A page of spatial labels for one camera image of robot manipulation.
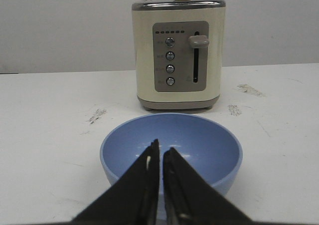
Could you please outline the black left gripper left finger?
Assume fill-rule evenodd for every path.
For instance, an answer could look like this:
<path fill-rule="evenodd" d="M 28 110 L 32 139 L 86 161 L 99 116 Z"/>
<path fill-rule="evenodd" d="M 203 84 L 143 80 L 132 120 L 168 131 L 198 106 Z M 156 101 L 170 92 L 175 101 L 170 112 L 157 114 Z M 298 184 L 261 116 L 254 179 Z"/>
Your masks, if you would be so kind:
<path fill-rule="evenodd" d="M 160 185 L 159 141 L 151 142 L 107 191 L 73 223 L 155 223 Z"/>

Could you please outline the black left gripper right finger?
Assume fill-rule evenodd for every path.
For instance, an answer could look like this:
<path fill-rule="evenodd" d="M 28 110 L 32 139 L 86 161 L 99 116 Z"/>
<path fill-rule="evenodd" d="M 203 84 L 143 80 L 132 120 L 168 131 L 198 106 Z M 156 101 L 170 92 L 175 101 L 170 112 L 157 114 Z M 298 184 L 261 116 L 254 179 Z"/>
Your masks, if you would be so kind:
<path fill-rule="evenodd" d="M 163 155 L 163 188 L 168 223 L 251 223 L 171 148 Z"/>

